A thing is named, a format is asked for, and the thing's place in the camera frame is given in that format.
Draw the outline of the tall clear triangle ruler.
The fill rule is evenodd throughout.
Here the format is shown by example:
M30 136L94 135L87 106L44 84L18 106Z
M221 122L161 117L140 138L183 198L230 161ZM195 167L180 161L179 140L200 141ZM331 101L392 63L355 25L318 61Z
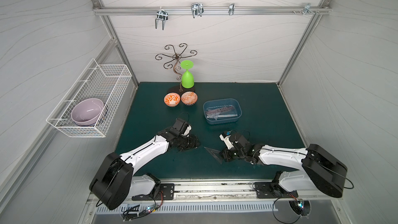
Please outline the tall clear triangle ruler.
M219 164L223 163L224 158L223 158L223 156L221 154L221 151L218 151L216 149L209 148L209 147L204 147L204 148L212 155L213 158L215 158L217 160L217 162Z

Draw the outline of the clear stencil ruler narrow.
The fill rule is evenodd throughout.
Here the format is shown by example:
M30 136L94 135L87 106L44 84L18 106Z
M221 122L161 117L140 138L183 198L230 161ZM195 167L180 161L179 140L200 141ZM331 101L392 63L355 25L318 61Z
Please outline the clear stencil ruler narrow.
M224 112L235 111L235 107L230 105L230 106L217 107L217 108L210 109L210 110L220 110L221 113L224 113Z

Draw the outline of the blue plastic storage box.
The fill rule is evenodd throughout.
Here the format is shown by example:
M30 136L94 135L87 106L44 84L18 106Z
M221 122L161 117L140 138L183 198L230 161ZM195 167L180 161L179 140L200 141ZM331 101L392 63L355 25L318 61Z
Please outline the blue plastic storage box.
M243 113L239 102L233 98L207 101L203 111L210 125L237 122Z

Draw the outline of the thin clear straight ruler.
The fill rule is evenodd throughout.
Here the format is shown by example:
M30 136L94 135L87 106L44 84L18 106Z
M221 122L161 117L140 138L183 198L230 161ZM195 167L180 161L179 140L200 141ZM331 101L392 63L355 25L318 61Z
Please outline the thin clear straight ruler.
M207 119L214 119L214 120L218 120L220 118L236 118L236 117L238 117L238 114L206 116Z

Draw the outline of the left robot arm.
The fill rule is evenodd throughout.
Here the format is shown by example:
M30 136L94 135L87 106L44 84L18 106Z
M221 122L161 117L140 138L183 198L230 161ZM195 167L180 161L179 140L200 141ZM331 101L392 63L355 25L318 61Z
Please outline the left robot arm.
M173 126L159 131L150 141L134 150L108 154L90 183L89 190L98 198L97 205L104 204L109 210L119 207L127 198L141 196L155 199L160 193L161 181L148 173L134 174L154 158L170 148L180 151L198 148L198 137L191 134L192 126L177 118Z

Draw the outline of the orange patterned bowl right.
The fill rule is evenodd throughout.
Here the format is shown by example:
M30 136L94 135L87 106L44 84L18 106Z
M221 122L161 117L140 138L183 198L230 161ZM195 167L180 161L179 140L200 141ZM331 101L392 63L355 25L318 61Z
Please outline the orange patterned bowl right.
M191 106L194 105L198 100L198 95L195 92L189 91L185 92L181 96L181 101L184 105Z

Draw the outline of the orange patterned bowl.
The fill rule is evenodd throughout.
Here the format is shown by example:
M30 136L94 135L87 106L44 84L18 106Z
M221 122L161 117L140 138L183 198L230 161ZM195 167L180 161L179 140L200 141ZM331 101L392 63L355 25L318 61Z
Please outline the orange patterned bowl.
M189 91L185 92L181 96L181 101L184 105L191 106L194 105L198 100L198 95L195 92Z
M180 95L178 93L172 92L168 93L164 99L164 103L169 107L175 107L180 103Z

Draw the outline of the green plastic goblet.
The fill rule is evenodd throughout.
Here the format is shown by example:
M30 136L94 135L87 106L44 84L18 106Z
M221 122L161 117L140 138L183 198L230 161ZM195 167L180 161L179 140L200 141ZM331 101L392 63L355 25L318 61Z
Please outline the green plastic goblet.
M190 70L193 68L194 63L190 60L185 60L182 61L180 66L185 70L181 77L181 85L187 89L192 88L194 86L194 76Z

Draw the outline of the purple bowl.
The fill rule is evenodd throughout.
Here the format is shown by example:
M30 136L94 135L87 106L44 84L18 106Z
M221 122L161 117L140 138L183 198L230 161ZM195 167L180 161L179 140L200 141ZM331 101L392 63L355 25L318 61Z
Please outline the purple bowl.
M90 98L78 103L73 108L70 117L79 126L90 126L97 122L103 109L104 103L102 100Z

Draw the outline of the metal hook left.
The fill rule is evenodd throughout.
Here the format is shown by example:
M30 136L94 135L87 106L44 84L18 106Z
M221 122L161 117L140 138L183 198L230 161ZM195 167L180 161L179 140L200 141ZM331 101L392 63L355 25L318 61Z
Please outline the metal hook left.
M169 14L165 10L158 10L155 18L155 28L157 29L161 23L162 30L165 29L165 23L169 19Z

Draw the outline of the metal hook middle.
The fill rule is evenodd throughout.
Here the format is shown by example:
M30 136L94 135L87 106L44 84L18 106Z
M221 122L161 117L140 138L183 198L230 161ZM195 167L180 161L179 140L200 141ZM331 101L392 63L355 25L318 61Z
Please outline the metal hook middle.
M193 3L191 5L191 12L192 12L192 16L193 18L195 17L201 17L204 13L204 6L202 3Z

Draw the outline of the metal hook small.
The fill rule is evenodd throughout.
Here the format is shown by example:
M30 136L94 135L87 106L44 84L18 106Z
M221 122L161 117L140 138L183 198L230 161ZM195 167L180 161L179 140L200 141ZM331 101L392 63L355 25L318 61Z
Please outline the metal hook small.
M233 16L234 15L234 9L235 9L235 4L234 3L230 3L230 5L229 5L229 16Z

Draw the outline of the metal hook right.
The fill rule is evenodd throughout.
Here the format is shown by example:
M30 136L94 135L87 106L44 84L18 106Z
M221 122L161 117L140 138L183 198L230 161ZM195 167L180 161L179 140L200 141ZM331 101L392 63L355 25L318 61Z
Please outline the metal hook right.
M320 14L320 11L312 10L311 9L311 4L308 3L308 4L306 4L304 6L304 8L302 10L300 10L300 11L293 10L292 13L295 14L295 15L300 14L302 16L305 16L305 15L318 15L318 14Z

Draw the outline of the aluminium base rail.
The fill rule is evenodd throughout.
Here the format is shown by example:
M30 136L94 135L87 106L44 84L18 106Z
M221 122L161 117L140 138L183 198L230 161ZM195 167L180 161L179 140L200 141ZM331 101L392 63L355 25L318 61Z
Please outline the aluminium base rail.
M132 179L106 181L96 179L90 191L99 204L109 210L116 209L126 201L196 201L232 199L273 199L269 191L270 180L260 179L166 179L149 175Z

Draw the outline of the aluminium top rail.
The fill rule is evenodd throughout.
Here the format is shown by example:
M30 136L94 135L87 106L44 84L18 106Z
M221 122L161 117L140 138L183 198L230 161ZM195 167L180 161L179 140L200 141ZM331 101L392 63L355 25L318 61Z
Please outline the aluminium top rail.
M295 15L293 10L300 11L304 6L235 6L234 16L267 16L267 15ZM191 7L103 7L94 9L97 16L156 16L158 10L165 10L169 16L192 16ZM329 7L311 6L312 10L320 11L320 15L328 15ZM229 16L228 6L204 6L202 16Z

